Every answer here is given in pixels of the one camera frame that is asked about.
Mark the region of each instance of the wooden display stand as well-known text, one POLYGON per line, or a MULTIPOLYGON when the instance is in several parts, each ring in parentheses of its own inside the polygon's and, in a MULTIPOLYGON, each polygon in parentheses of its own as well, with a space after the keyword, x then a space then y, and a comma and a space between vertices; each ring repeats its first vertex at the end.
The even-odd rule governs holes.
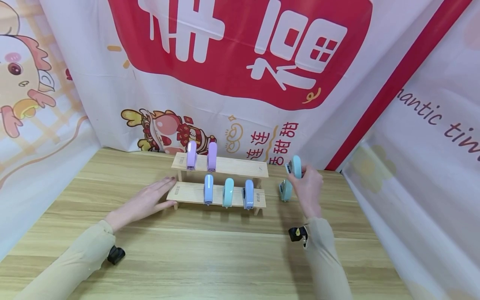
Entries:
MULTIPOLYGON (((187 172, 207 172, 207 156, 197 155, 195 170, 187 171, 187 154, 177 153, 172 163, 172 169, 178 170, 178 181, 168 193, 167 200, 175 200, 179 203, 204 204, 204 185, 202 183, 186 182, 185 180, 187 179, 187 172)), ((261 189, 262 178, 268 178, 268 168, 265 162, 217 156, 214 176, 215 173, 253 179, 256 187, 253 189, 253 215, 256 216, 261 209, 266 207, 265 191, 261 189)), ((241 187, 233 188, 233 207, 243 207, 241 189, 241 187)), ((214 185, 212 205, 222 205, 222 203, 223 185, 214 185)))

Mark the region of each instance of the beige shirt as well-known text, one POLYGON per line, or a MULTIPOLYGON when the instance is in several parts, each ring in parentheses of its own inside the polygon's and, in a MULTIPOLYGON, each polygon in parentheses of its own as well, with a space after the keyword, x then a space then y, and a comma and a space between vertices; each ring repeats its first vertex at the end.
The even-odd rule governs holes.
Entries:
MULTIPOLYGON (((338 260, 334 235, 327 220, 312 218, 305 254, 310 263, 316 298, 351 300, 347 277, 338 260)), ((111 226, 104 220, 93 225, 70 248, 35 278, 15 300, 65 300, 94 271, 100 269, 115 244, 111 226)))

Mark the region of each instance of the white backdrop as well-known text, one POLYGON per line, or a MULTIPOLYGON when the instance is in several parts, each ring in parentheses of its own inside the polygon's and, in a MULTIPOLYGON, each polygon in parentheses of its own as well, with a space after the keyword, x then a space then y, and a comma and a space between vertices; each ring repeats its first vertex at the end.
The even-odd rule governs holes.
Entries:
POLYGON ((40 2, 0 1, 0 261, 99 148, 40 2))
POLYGON ((415 300, 480 299, 479 28, 474 1, 343 171, 415 300))
POLYGON ((325 168, 442 0, 41 3, 103 145, 325 168))

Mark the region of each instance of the purple stapler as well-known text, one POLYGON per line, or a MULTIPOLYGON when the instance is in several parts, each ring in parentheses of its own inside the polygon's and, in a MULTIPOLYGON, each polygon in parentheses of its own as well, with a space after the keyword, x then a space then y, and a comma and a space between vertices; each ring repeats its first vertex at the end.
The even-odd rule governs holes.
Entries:
POLYGON ((215 172, 216 169, 216 143, 208 144, 207 169, 209 172, 215 172))
POLYGON ((195 164, 197 163, 197 143, 195 141, 189 141, 187 145, 187 170, 195 170, 195 164))

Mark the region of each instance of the shelf leg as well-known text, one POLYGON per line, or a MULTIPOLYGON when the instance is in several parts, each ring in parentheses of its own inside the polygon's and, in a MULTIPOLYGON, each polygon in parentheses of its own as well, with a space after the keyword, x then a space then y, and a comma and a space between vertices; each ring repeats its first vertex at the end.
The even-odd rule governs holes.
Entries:
POLYGON ((181 171, 181 170, 179 170, 179 171, 178 171, 178 177, 179 177, 179 178, 178 178, 179 181, 184 181, 185 178, 187 177, 187 171, 181 171))
POLYGON ((255 188, 256 189, 262 188, 262 180, 260 178, 255 178, 255 188))

